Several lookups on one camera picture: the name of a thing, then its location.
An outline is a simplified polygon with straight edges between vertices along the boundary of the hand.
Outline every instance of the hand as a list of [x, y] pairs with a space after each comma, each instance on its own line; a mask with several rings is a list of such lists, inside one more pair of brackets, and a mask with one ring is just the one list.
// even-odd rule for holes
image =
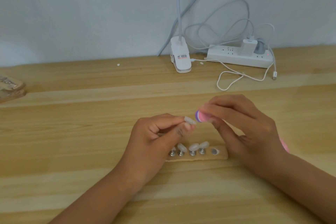
[[184, 116], [166, 113], [140, 118], [115, 168], [126, 177], [125, 182], [132, 183], [137, 192], [158, 173], [171, 149], [194, 129], [195, 125], [186, 123]]
[[[257, 175], [267, 178], [283, 168], [288, 153], [280, 142], [274, 120], [245, 96], [217, 96], [199, 110], [213, 116], [210, 122], [224, 139], [229, 153]], [[245, 135], [238, 136], [225, 121]]]

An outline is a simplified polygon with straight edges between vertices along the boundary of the right hand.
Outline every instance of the right hand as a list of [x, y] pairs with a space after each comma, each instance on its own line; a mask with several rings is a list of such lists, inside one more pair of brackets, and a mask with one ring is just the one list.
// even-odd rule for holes
[[[225, 141], [229, 153], [254, 173], [266, 179], [285, 168], [288, 153], [280, 142], [274, 120], [244, 95], [216, 96], [199, 110], [213, 116], [209, 121]], [[238, 136], [226, 122], [245, 135]]]

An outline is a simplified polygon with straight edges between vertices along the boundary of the finger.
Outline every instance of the finger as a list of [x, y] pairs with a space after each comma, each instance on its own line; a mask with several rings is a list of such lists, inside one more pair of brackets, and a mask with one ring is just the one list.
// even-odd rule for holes
[[224, 120], [217, 117], [210, 118], [209, 122], [212, 123], [215, 129], [217, 129], [228, 150], [232, 153], [239, 153], [242, 147], [242, 143], [239, 141], [239, 137], [232, 130], [232, 128], [230, 128], [230, 126], [226, 124]]
[[184, 116], [158, 115], [150, 118], [149, 130], [155, 134], [184, 122]]
[[259, 117], [262, 112], [244, 95], [222, 95], [210, 99], [208, 104], [232, 108], [251, 118]]
[[255, 135], [259, 128], [257, 120], [233, 110], [232, 108], [205, 104], [204, 106], [201, 106], [199, 110], [227, 121], [231, 125], [242, 130], [247, 136]]
[[174, 129], [158, 138], [154, 143], [160, 144], [167, 153], [182, 139], [183, 136], [190, 134], [195, 129], [195, 125], [187, 122], [177, 125]]

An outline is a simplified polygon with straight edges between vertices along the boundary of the socket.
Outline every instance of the socket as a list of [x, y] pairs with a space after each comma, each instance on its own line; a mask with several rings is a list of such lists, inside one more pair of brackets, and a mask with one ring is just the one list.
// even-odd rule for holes
[[226, 45], [210, 45], [208, 49], [208, 55], [204, 60], [223, 63], [268, 68], [272, 62], [273, 57], [269, 50], [266, 50], [264, 54], [251, 53], [249, 56], [241, 56], [241, 47], [232, 47]]

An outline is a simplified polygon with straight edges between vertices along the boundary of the left hand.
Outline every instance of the left hand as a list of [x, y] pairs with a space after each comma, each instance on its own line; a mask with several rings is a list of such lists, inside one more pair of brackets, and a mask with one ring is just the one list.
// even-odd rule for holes
[[140, 118], [115, 169], [132, 183], [134, 192], [137, 192], [159, 172], [180, 139], [194, 129], [195, 125], [186, 123], [184, 116], [166, 113]]

